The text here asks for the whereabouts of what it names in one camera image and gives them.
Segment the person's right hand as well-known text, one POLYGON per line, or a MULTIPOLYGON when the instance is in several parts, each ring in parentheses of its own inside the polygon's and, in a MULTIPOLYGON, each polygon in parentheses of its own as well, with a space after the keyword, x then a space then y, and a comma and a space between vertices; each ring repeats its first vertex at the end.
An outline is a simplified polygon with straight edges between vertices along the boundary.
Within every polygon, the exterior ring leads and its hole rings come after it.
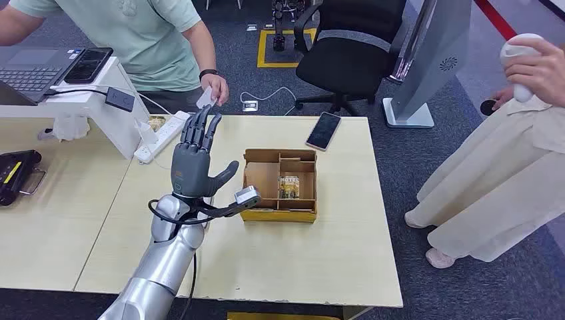
POLYGON ((503 104, 507 103, 514 97, 514 87, 509 85, 508 87, 501 89, 495 94, 493 94, 492 99, 495 100, 495 104, 492 106, 492 110, 498 110, 503 104))

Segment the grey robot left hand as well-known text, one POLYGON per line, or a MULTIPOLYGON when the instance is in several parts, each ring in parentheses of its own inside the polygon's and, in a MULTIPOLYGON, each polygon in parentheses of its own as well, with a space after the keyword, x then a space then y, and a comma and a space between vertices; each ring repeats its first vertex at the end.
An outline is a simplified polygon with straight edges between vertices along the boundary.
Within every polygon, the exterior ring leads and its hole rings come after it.
POLYGON ((216 114, 207 121, 211 105, 186 120, 180 142, 173 151, 171 184, 173 193, 181 197, 212 197, 236 174, 238 161, 231 161, 227 168, 209 177, 213 138, 222 115, 216 114))

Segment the person's left hand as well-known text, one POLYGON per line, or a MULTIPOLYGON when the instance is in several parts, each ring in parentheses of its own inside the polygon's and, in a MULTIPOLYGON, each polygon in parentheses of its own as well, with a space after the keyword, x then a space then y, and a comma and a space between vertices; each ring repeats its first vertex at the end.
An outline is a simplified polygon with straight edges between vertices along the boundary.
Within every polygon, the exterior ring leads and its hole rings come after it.
POLYGON ((545 39, 521 38, 510 44, 533 48, 540 55, 509 59, 504 66, 509 82, 529 88, 545 103, 563 107, 564 51, 545 39))
POLYGON ((211 98, 216 99, 216 104, 222 106, 229 98, 229 86, 220 75, 208 73, 202 76, 201 85, 204 90, 211 88, 211 98))

